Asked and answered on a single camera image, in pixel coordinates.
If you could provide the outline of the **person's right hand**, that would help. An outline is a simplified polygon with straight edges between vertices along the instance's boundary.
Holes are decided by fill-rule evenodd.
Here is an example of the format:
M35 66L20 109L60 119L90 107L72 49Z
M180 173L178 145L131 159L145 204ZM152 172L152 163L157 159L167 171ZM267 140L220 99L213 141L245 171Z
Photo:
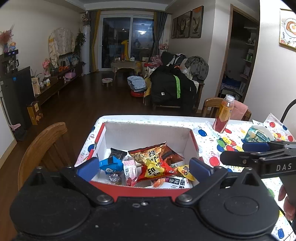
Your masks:
M290 203L290 199L288 197L288 194L284 185L281 186L279 195L278 195L278 201L283 201L283 200L284 200L283 210L285 212L285 217L287 220L293 221L295 218L295 206L293 206Z

